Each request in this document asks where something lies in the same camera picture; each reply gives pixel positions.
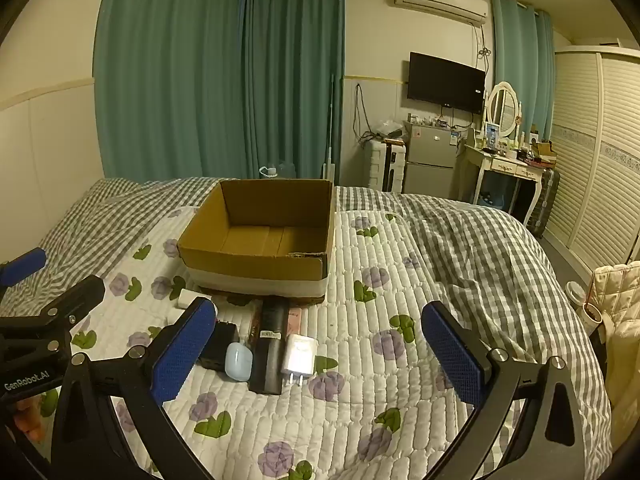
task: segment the vanity table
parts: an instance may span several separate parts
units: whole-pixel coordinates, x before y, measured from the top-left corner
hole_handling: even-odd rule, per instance
[[[479,168],[478,180],[476,181],[476,191],[474,193],[473,200],[471,201],[472,204],[478,203],[478,197],[480,195],[482,179],[484,178],[485,171],[495,171],[496,173],[507,174],[517,178],[516,188],[513,192],[513,197],[511,198],[511,204],[509,206],[509,214],[513,211],[513,205],[516,202],[516,197],[518,196],[522,180],[533,180],[536,183],[536,192],[533,195],[533,199],[531,200],[531,204],[527,210],[527,215],[524,218],[524,225],[527,225],[529,217],[531,216],[531,213],[533,213],[533,208],[535,208],[538,203],[540,193],[542,192],[542,174],[545,171],[544,168],[536,168],[520,160],[491,155],[490,153],[483,152],[482,150],[478,150],[472,146],[465,147],[464,159],[460,162],[462,162],[462,167],[460,168],[460,185],[458,186],[458,200],[460,201],[463,199],[465,192],[464,183],[467,163],[471,163]]]

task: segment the light blue earbuds case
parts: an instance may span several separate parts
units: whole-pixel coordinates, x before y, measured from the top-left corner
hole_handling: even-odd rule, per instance
[[[251,377],[254,355],[242,343],[231,343],[226,348],[225,373],[233,380],[244,383]]]

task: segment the wall-mounted tv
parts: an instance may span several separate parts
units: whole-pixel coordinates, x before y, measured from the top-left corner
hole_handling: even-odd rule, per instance
[[[482,70],[426,54],[411,53],[407,97],[481,114]]]

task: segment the gray checkered comforter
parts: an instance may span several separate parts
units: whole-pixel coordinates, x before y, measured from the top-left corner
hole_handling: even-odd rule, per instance
[[[97,182],[44,238],[47,266],[7,294],[0,315],[36,314],[86,275],[105,277],[159,218],[178,206],[201,204],[215,183],[213,178]],[[583,417],[586,477],[597,478],[611,457],[604,382],[584,330],[529,232],[489,208],[363,188],[339,187],[338,208],[401,215],[430,267],[440,299],[488,345],[530,362],[555,354],[567,361]],[[514,403],[485,473],[499,462],[521,407]]]

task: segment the cable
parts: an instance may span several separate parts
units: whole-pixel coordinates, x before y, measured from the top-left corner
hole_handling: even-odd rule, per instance
[[[478,57],[484,58],[484,73],[487,74],[489,72],[489,56],[491,56],[491,51],[486,47],[486,43],[484,42],[484,27],[480,25],[480,30],[482,31],[482,50],[478,52]]]
[[[472,23],[469,22],[469,25],[471,25],[471,28],[474,31],[474,36],[476,37],[476,68],[478,68],[478,60],[480,59],[480,38],[478,37],[478,31],[476,30],[476,26]]]
[[[454,130],[457,128],[462,128],[463,130],[466,130],[467,128],[470,128],[471,126],[473,126],[475,122],[476,122],[476,114],[471,114],[471,122],[469,124],[466,124],[465,126],[463,126],[462,124],[452,124],[451,127]]]
[[[360,107],[358,106],[358,94],[360,94],[360,102],[362,103],[362,111],[364,113],[364,119],[365,121],[367,121],[367,130],[364,132],[364,134],[360,133],[361,119],[360,119]],[[360,83],[357,83],[356,89],[355,89],[355,106],[353,110],[353,124],[351,127],[353,129],[353,135],[355,136],[359,144],[364,145],[368,140],[379,137],[378,134],[375,134],[374,132],[371,131],[371,125],[369,124],[369,118],[367,117],[367,109],[365,108],[365,105],[364,105],[364,95],[362,93],[362,87],[360,86]]]

